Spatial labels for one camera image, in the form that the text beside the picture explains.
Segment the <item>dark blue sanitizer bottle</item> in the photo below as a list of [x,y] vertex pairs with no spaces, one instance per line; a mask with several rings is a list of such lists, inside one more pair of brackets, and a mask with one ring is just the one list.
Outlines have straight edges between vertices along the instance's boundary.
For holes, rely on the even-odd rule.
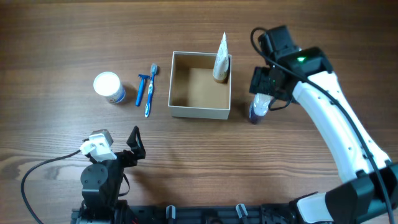
[[257,93],[249,107],[249,120],[252,124],[259,123],[268,112],[268,106],[272,97],[262,93]]

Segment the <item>white floral cream tube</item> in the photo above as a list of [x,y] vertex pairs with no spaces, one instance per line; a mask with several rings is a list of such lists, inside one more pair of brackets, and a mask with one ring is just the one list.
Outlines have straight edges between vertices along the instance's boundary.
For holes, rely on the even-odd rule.
[[216,55],[216,60],[213,68],[213,78],[217,83],[223,83],[229,70],[229,54],[226,33],[223,33],[221,43]]

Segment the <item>white cotton swab container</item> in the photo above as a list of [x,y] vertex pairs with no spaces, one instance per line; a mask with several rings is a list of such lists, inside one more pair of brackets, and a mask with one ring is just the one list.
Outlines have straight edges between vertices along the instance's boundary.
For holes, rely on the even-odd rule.
[[100,73],[93,81],[95,92],[111,104],[122,102],[126,96],[126,91],[119,77],[113,72]]

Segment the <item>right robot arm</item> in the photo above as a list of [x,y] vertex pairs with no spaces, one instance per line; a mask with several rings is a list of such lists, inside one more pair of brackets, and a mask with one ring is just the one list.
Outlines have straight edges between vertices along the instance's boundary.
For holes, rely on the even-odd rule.
[[317,47],[265,47],[265,67],[254,71],[251,93],[299,104],[319,130],[341,185],[289,203],[291,223],[362,223],[397,208],[397,164],[372,140],[347,102],[333,67]]

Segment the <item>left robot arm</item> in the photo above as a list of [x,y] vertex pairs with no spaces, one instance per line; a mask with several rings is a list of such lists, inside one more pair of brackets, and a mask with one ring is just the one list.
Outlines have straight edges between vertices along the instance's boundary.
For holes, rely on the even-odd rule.
[[134,167],[146,157],[139,128],[135,126],[127,139],[128,150],[113,152],[113,139],[107,129],[93,131],[80,146],[81,153],[91,165],[81,173],[83,201],[73,211],[71,222],[79,223],[139,223],[138,217],[119,197],[123,181],[127,181],[124,169]]

